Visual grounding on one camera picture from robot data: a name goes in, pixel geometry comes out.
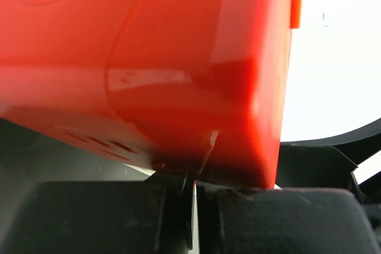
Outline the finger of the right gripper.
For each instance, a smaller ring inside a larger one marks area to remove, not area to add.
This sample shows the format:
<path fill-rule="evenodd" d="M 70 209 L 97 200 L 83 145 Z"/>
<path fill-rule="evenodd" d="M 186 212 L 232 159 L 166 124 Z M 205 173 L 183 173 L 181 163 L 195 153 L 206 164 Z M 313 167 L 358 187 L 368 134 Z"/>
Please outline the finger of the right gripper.
<path fill-rule="evenodd" d="M 380 119 L 337 136 L 282 142 L 276 185 L 348 187 L 350 173 L 380 151 Z"/>

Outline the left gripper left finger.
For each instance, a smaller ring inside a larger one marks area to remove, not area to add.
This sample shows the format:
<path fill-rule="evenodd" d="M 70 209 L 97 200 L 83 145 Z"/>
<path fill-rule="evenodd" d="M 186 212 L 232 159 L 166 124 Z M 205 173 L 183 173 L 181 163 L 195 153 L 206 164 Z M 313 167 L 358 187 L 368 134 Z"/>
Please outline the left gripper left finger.
<path fill-rule="evenodd" d="M 23 199 L 2 253 L 187 253 L 193 181 L 48 181 Z"/>

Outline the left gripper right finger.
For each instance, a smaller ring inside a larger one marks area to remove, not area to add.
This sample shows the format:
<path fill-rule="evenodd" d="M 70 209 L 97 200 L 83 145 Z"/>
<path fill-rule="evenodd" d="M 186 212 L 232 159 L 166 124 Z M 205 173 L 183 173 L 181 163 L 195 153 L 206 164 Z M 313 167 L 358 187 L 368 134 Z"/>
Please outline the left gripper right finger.
<path fill-rule="evenodd" d="M 379 253 L 370 216 L 342 189 L 196 185 L 201 253 Z"/>

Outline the red cube plug adapter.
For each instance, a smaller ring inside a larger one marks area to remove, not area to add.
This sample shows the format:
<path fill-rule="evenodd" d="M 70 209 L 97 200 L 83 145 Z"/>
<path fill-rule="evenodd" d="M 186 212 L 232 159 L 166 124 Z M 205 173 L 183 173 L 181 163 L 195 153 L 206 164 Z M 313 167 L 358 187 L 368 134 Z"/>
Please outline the red cube plug adapter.
<path fill-rule="evenodd" d="M 272 188 L 302 0 L 1 0 L 1 117 L 107 159 Z"/>

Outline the cream power strip red sockets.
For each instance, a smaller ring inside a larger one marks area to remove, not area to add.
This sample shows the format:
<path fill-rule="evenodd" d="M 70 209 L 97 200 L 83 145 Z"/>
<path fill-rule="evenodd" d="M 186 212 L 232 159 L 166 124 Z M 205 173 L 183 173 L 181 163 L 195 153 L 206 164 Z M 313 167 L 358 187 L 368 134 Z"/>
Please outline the cream power strip red sockets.
<path fill-rule="evenodd" d="M 156 173 L 156 171 L 150 170 L 150 169 L 147 169 L 147 168 L 137 167 L 137 166 L 130 165 L 130 164 L 124 164 L 124 165 L 129 167 L 129 168 L 132 168 L 132 169 L 134 169 L 136 171 L 139 171 L 140 173 L 145 174 L 148 177 L 150 177 L 150 176 L 152 176 L 153 174 Z"/>

